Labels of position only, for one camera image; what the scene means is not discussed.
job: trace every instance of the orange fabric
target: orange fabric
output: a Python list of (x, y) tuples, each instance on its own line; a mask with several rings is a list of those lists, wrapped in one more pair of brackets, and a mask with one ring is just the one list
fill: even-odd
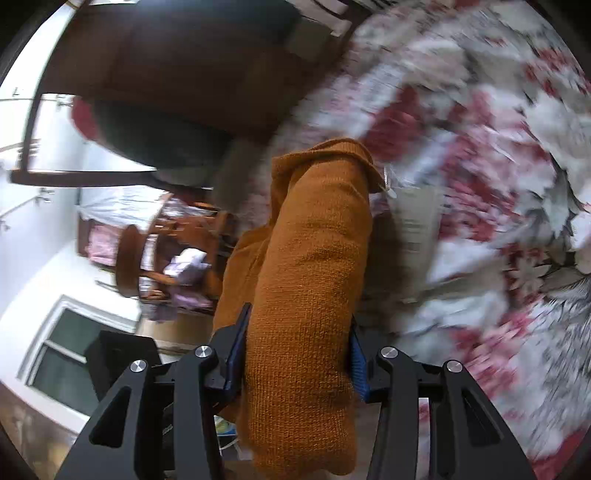
[(229, 259), (214, 329), (253, 304), (238, 429), (269, 479), (355, 467), (345, 355), (381, 183), (350, 139), (275, 158), (271, 218)]

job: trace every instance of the floral bedspread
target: floral bedspread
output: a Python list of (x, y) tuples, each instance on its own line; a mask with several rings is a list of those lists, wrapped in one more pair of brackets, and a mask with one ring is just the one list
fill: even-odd
[(437, 186), (419, 301), (384, 288), (374, 302), (403, 351), (467, 366), (540, 480), (591, 422), (590, 89), (526, 2), (401, 2), (282, 126), (242, 212), (247, 228), (266, 221), (273, 156), (333, 137), (360, 139), (399, 186)]

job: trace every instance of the metal screw cap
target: metal screw cap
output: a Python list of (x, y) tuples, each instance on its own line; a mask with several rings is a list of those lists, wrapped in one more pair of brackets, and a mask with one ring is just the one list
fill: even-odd
[(455, 373), (455, 374), (457, 374), (457, 373), (461, 372), (463, 368), (464, 368), (464, 367), (462, 367), (462, 364), (461, 364), (460, 362), (458, 362), (457, 360), (450, 360), (450, 361), (447, 363), (447, 369), (448, 369), (450, 372), (453, 372), (453, 373)]
[(148, 364), (144, 360), (136, 360), (129, 366), (129, 369), (134, 373), (138, 373), (144, 371), (147, 366)]
[(398, 350), (393, 346), (385, 346), (379, 353), (381, 353), (384, 358), (396, 358), (398, 356)]
[(209, 355), (211, 355), (212, 353), (213, 353), (213, 350), (209, 345), (198, 346), (195, 349), (195, 355), (197, 355), (199, 358), (206, 358)]

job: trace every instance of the window frame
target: window frame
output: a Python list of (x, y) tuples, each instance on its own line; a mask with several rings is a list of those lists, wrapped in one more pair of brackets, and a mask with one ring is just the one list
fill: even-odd
[(102, 323), (103, 325), (107, 325), (111, 328), (120, 330), (121, 332), (134, 334), (139, 326), (139, 316), (135, 320), (129, 320), (124, 317), (120, 317), (118, 315), (105, 312), (104, 310), (97, 309), (95, 307), (91, 307), (85, 303), (77, 301), (71, 297), (67, 297), (62, 295), (58, 301), (54, 304), (51, 308), (51, 311), (43, 320), (43, 324), (39, 328), (35, 339), (31, 343), (30, 347), (28, 348), (27, 354), (21, 364), (19, 369), (17, 378), (21, 380), (28, 388), (34, 390), (39, 395), (43, 395), (46, 398), (55, 401), (57, 404), (61, 405), (64, 408), (68, 408), (69, 410), (75, 411), (79, 414), (85, 415), (78, 410), (75, 410), (68, 405), (65, 405), (53, 397), (50, 397), (45, 392), (35, 388), (33, 386), (33, 382), (35, 380), (35, 376), (37, 375), (37, 371), (39, 366), (41, 365), (41, 361), (45, 355), (47, 349), (52, 349), (59, 353), (60, 355), (64, 355), (72, 360), (77, 361), (81, 364), (86, 364), (86, 358), (84, 356), (72, 352), (67, 348), (49, 340), (49, 337), (53, 333), (57, 322), (60, 319), (61, 314), (64, 310), (72, 310), (73, 312), (82, 315), (94, 322)]

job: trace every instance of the window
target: window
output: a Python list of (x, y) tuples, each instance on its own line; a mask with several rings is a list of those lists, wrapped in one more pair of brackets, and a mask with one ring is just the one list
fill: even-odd
[(133, 333), (135, 322), (63, 297), (42, 327), (28, 363), (27, 384), (58, 402), (91, 415), (98, 400), (84, 352), (99, 332)]

